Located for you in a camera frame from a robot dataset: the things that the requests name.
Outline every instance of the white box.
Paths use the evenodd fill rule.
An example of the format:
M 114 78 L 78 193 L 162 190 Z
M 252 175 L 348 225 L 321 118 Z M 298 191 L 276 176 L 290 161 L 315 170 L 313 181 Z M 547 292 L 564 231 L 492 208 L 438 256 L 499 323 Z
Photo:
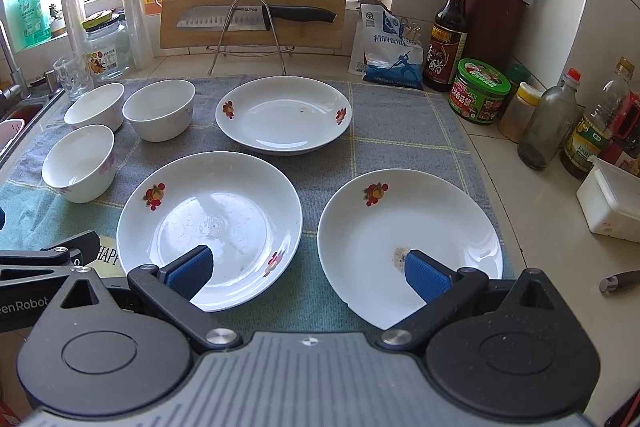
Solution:
M 592 156 L 577 196 L 593 233 L 640 243 L 640 178 Z

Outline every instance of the green liquid bottle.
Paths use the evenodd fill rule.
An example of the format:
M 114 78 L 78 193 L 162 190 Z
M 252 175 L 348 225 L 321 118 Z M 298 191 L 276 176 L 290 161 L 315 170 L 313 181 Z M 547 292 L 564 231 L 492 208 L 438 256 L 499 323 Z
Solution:
M 49 17 L 42 12 L 40 0 L 18 0 L 18 6 L 22 18 L 25 44 L 33 46 L 50 39 Z

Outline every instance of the knife block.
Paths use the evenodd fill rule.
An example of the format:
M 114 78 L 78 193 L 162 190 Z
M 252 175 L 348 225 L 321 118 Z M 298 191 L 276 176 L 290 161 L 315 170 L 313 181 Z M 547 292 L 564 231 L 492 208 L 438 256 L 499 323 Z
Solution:
M 523 0 L 466 0 L 465 6 L 469 30 L 462 56 L 504 71 L 528 4 Z

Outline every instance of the dish mat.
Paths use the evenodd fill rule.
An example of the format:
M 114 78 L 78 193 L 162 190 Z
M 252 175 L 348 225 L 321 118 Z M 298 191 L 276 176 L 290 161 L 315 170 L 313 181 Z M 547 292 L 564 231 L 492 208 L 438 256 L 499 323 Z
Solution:
M 220 99 L 254 78 L 192 78 L 196 86 L 193 121 L 187 131 L 167 142 L 146 142 L 125 121 L 115 134 L 118 167 L 113 184 L 100 198 L 85 204 L 68 203 L 42 181 L 44 158 L 70 132 L 63 122 L 68 106 L 62 107 L 34 138 L 0 188 L 0 206 L 6 213 L 0 248 L 39 250 L 89 229 L 103 237 L 115 238 L 118 218 L 129 195 L 156 169 L 198 152 L 227 150 L 255 154 L 280 169 L 298 191 L 303 233 L 296 255 L 275 284 L 251 301 L 216 314 L 223 324 L 249 338 L 252 331 L 260 330 L 375 331 L 335 294 L 322 272 L 316 245 L 318 221 L 325 204 L 359 174 L 385 168 L 436 174 L 469 194 L 500 234 L 480 173 L 466 147 L 457 117 L 447 105 L 446 95 L 377 84 L 328 82 L 353 107 L 348 130 L 315 152 L 267 156 L 233 142 L 216 125 L 215 109 Z M 127 81 L 125 97 L 156 81 L 158 78 Z M 503 277 L 507 279 L 513 277 L 513 269 L 503 254 Z M 113 250 L 105 248 L 100 259 L 106 263 L 94 264 L 97 263 L 102 276 L 122 275 Z

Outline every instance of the green jar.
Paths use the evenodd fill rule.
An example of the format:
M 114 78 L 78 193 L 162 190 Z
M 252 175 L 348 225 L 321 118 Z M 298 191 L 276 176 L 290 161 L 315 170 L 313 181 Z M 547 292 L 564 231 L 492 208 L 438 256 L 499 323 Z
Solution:
M 449 94 L 449 105 L 462 118 L 490 124 L 511 84 L 500 71 L 474 58 L 462 58 Z

